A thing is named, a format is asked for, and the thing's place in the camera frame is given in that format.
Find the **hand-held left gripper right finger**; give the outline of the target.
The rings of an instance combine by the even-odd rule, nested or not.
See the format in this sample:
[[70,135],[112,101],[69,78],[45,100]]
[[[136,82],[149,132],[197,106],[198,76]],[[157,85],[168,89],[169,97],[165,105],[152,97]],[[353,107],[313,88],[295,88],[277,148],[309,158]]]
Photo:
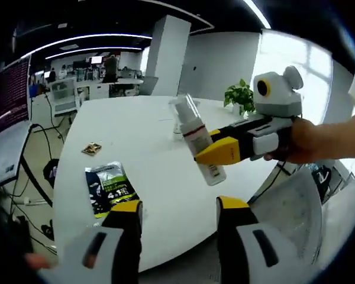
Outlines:
[[313,267],[298,256],[293,242],[259,222],[241,199],[220,195],[217,250],[221,283],[310,283]]

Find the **person's right hand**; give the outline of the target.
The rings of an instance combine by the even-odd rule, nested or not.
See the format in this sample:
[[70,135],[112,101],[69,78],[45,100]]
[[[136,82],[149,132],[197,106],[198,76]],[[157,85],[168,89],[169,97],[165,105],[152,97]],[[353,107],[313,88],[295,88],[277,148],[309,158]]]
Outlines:
[[294,164],[312,163],[321,158],[316,126],[308,120],[296,118],[291,127],[290,140],[263,156],[265,161],[277,160]]

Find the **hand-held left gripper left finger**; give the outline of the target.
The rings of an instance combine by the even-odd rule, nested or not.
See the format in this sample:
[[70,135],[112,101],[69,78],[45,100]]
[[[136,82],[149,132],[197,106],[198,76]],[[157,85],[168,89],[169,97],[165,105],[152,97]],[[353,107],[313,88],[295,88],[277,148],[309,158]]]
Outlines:
[[116,204],[100,226],[65,246],[56,267],[38,274],[44,283],[138,283],[142,216],[140,200]]

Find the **person's left hand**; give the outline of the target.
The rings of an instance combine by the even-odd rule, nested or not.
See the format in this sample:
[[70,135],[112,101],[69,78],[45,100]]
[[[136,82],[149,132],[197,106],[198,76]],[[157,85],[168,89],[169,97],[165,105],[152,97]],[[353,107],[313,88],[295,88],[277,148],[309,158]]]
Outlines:
[[24,259],[34,270],[51,269],[53,267],[45,257],[37,253],[26,253]]

